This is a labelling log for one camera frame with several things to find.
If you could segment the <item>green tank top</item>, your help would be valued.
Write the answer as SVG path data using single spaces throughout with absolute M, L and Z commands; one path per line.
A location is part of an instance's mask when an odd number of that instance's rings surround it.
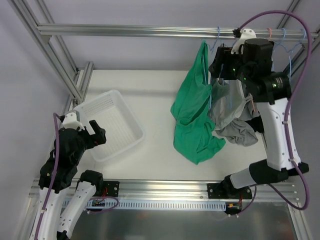
M 203 41 L 170 108 L 176 121 L 173 147 L 195 165 L 213 158 L 226 144 L 213 135 L 216 125 L 208 116 L 212 94 L 208 63 L 208 45 Z

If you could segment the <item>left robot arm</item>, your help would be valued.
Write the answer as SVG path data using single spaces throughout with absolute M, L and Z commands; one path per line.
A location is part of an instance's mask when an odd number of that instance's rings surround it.
M 87 202 L 103 192 L 103 174 L 86 170 L 80 176 L 70 204 L 64 213 L 61 212 L 85 151 L 107 142 L 105 129 L 95 120 L 89 124 L 94 134 L 79 128 L 55 130 L 53 150 L 40 169 L 39 206 L 29 237 L 31 240 L 69 240 Z

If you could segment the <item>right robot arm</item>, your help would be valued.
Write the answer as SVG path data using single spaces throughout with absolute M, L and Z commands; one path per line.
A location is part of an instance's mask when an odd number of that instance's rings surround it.
M 279 183 L 309 172 L 309 165 L 295 151 L 287 110 L 292 96 L 290 81 L 283 72 L 272 71 L 273 47 L 272 41 L 263 38 L 245 40 L 238 53 L 220 46 L 209 67 L 212 77 L 245 84 L 259 110 L 266 137 L 266 159 L 227 175 L 219 184 L 219 192 L 231 199 L 250 186 Z

